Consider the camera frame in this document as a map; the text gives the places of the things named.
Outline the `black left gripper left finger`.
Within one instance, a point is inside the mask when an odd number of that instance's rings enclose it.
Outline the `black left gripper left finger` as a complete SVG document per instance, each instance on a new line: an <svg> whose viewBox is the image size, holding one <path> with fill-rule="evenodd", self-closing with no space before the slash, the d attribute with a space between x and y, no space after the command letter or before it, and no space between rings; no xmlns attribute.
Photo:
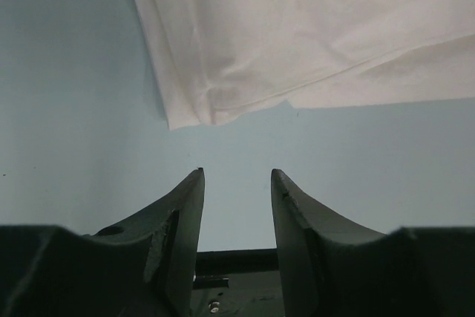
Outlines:
<svg viewBox="0 0 475 317"><path fill-rule="evenodd" d="M3 316L188 316L205 174L94 235L1 228Z"/></svg>

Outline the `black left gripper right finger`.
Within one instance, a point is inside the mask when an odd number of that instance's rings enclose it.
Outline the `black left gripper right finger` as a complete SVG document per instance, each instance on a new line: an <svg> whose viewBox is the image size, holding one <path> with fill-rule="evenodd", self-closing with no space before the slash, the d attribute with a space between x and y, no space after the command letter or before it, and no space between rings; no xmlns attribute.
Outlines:
<svg viewBox="0 0 475 317"><path fill-rule="evenodd" d="M272 212L287 316L472 316L474 229L382 234L340 215L283 171Z"/></svg>

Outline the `white floral print t-shirt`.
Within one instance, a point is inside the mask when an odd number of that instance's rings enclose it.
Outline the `white floral print t-shirt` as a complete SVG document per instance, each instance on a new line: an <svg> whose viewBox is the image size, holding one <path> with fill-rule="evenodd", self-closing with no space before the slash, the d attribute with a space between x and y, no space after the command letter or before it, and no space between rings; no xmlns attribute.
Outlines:
<svg viewBox="0 0 475 317"><path fill-rule="evenodd" d="M474 96L474 0L134 0L170 129Z"/></svg>

